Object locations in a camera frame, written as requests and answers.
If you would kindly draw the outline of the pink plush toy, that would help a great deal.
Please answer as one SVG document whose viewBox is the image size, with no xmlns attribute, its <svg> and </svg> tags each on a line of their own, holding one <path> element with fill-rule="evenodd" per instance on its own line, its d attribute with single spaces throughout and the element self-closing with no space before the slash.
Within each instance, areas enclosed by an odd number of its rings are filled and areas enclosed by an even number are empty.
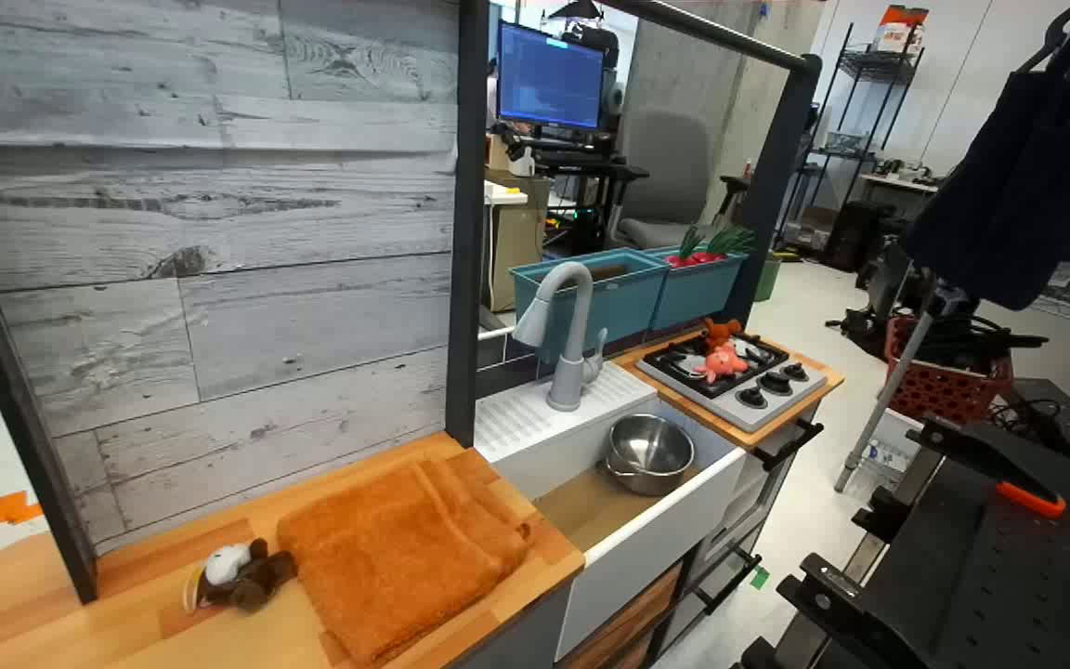
<svg viewBox="0 0 1070 669">
<path fill-rule="evenodd" d="M 725 342 L 725 345 L 714 345 L 705 358 L 686 353 L 679 369 L 686 378 L 716 384 L 721 374 L 740 374 L 746 361 L 737 353 L 734 342 Z"/>
</svg>

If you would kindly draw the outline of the brown white plush toy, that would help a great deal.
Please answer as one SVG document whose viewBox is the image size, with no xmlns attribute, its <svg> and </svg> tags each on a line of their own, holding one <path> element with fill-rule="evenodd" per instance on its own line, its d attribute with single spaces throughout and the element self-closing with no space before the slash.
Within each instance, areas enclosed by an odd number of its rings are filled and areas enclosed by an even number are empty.
<svg viewBox="0 0 1070 669">
<path fill-rule="evenodd" d="M 226 544 L 207 555 L 206 569 L 199 573 L 194 604 L 199 606 L 234 606 L 234 610 L 259 610 L 289 578 L 298 563 L 280 552 L 273 555 L 265 540 L 252 544 Z"/>
</svg>

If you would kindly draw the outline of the steel pot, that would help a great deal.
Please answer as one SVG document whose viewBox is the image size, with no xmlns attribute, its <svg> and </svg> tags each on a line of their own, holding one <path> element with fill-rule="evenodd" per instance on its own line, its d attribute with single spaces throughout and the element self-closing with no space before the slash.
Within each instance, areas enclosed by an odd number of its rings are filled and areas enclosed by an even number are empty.
<svg viewBox="0 0 1070 669">
<path fill-rule="evenodd" d="M 606 431 L 602 469 L 631 495 L 670 495 L 693 477 L 696 462 L 699 451 L 686 431 L 663 415 L 621 415 Z"/>
</svg>

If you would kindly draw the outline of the orange plush toy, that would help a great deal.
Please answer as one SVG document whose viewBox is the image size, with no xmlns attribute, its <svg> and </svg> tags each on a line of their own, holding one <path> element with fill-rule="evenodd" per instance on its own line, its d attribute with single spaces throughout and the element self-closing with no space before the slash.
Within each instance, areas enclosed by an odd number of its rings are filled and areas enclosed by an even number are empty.
<svg viewBox="0 0 1070 669">
<path fill-rule="evenodd" d="M 705 345 L 725 345 L 737 336 L 742 336 L 740 319 L 705 319 L 705 326 L 701 326 Z"/>
</svg>

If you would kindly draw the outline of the grey toy stove top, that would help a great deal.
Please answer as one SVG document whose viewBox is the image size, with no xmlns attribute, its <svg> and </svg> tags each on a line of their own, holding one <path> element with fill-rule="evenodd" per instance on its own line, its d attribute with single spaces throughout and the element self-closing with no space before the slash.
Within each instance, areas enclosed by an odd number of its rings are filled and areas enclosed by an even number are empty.
<svg viewBox="0 0 1070 669">
<path fill-rule="evenodd" d="M 737 336 L 734 351 L 742 358 L 742 369 L 734 374 L 705 374 L 709 345 L 701 336 L 646 353 L 638 369 L 740 431 L 763 431 L 784 408 L 800 408 L 830 388 L 826 373 L 758 336 Z"/>
</svg>

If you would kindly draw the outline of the wooden counter cabinet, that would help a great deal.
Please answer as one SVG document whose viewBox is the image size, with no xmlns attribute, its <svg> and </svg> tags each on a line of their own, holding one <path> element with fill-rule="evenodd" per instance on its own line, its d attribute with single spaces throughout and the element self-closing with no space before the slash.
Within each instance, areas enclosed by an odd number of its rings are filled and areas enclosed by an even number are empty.
<svg viewBox="0 0 1070 669">
<path fill-rule="evenodd" d="M 23 540 L 0 555 L 0 669 L 606 664 L 674 615 L 686 558 L 835 388 L 817 366 L 737 426 L 621 353 L 571 414 L 538 384 L 498 389 L 467 439 L 410 439 L 123 547 L 92 597 Z"/>
</svg>

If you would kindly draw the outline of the teal planter box left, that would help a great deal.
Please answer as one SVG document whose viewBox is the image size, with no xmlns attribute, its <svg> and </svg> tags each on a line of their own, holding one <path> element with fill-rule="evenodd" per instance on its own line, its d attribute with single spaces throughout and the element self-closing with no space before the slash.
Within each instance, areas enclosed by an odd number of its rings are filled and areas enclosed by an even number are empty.
<svg viewBox="0 0 1070 669">
<path fill-rule="evenodd" d="M 644 336 L 654 319 L 665 268 L 634 248 L 585 253 L 585 264 L 596 277 L 585 351 L 597 345 L 597 330 L 610 330 L 615 342 Z M 538 345 L 542 366 L 554 366 L 566 351 L 571 310 L 576 286 L 560 286 L 554 293 L 548 337 Z"/>
</svg>

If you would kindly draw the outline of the teal planter box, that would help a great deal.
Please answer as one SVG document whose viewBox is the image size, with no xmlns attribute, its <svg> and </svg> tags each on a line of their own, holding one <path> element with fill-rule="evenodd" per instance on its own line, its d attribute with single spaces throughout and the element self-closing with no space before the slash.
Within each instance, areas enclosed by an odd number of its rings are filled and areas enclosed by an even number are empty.
<svg viewBox="0 0 1070 669">
<path fill-rule="evenodd" d="M 663 290 L 651 326 L 674 330 L 725 310 L 742 257 L 705 253 L 699 264 L 675 264 L 670 253 L 651 253 L 651 264 L 663 268 Z"/>
<path fill-rule="evenodd" d="M 585 351 L 597 345 L 597 330 L 610 330 L 615 342 L 644 336 L 654 319 L 665 268 L 634 248 L 585 253 L 585 264 L 596 277 Z M 576 286 L 560 286 L 554 293 L 548 337 L 538 345 L 542 366 L 554 366 L 566 351 L 571 310 Z"/>
</svg>

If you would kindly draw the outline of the teal planter box right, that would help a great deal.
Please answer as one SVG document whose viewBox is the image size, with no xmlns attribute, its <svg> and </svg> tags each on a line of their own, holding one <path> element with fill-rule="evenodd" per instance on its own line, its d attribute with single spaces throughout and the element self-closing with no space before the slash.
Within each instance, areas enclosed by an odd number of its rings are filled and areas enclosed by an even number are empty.
<svg viewBox="0 0 1070 669">
<path fill-rule="evenodd" d="M 674 330 L 725 310 L 742 257 L 705 253 L 699 264 L 675 264 L 670 253 L 651 253 L 651 264 L 663 268 L 663 290 L 651 326 Z"/>
</svg>

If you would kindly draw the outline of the white sink basin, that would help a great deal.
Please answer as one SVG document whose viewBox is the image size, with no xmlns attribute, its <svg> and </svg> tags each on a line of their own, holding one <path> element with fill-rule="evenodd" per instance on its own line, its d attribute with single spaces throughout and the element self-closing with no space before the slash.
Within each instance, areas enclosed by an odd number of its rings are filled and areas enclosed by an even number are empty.
<svg viewBox="0 0 1070 669">
<path fill-rule="evenodd" d="M 634 495 L 606 472 L 606 435 L 626 415 L 659 415 L 696 441 L 699 459 L 674 490 Z M 742 448 L 616 366 L 576 414 L 549 408 L 542 384 L 480 397 L 472 448 L 585 555 L 566 591 L 556 662 L 709 540 L 755 472 Z"/>
</svg>

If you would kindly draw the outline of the grey office chair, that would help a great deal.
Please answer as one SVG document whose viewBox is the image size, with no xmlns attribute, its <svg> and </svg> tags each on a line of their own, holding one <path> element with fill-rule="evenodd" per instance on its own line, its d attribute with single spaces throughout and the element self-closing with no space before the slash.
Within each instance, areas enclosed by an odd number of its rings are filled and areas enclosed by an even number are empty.
<svg viewBox="0 0 1070 669">
<path fill-rule="evenodd" d="M 638 248 L 675 248 L 709 192 L 709 129 L 675 111 L 638 111 L 626 122 L 626 156 L 638 168 L 621 201 L 616 233 Z"/>
</svg>

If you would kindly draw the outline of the computer monitor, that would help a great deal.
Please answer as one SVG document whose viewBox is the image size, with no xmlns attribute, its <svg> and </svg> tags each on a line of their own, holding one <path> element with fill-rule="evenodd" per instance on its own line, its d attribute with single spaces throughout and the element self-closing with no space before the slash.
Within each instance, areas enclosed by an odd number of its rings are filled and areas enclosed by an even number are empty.
<svg viewBox="0 0 1070 669">
<path fill-rule="evenodd" d="M 498 26 L 498 114 L 592 134 L 602 119 L 602 57 L 517 23 Z"/>
</svg>

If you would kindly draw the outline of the red crate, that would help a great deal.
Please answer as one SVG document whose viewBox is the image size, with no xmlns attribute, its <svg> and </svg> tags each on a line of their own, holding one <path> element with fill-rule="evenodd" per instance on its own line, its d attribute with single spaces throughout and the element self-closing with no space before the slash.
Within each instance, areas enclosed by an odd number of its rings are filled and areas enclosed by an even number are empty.
<svg viewBox="0 0 1070 669">
<path fill-rule="evenodd" d="M 911 361 L 891 408 L 911 419 L 945 415 L 973 423 L 991 415 L 991 403 L 1013 388 L 1011 330 L 991 319 L 940 319 Z"/>
</svg>

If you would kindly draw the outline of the black hanging bag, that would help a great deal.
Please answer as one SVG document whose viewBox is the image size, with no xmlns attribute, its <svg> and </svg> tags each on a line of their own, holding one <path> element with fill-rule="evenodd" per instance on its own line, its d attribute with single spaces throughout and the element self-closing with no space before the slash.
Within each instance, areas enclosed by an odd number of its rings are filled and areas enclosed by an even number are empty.
<svg viewBox="0 0 1070 669">
<path fill-rule="evenodd" d="M 1033 306 L 1070 246 L 1070 8 L 1008 76 L 991 114 L 927 203 L 903 248 L 940 286 Z"/>
</svg>

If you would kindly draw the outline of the black perforated table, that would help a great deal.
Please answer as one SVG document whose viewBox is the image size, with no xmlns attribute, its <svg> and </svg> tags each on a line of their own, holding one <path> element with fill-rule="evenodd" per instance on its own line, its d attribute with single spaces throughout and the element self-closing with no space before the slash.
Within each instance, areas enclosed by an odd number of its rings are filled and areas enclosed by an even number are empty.
<svg viewBox="0 0 1070 669">
<path fill-rule="evenodd" d="M 737 669 L 1070 669 L 1070 393 L 1023 378 L 1008 419 L 917 441 L 945 455 L 922 495 L 859 514 L 878 569 L 810 555 L 782 585 L 813 652 L 755 638 Z"/>
</svg>

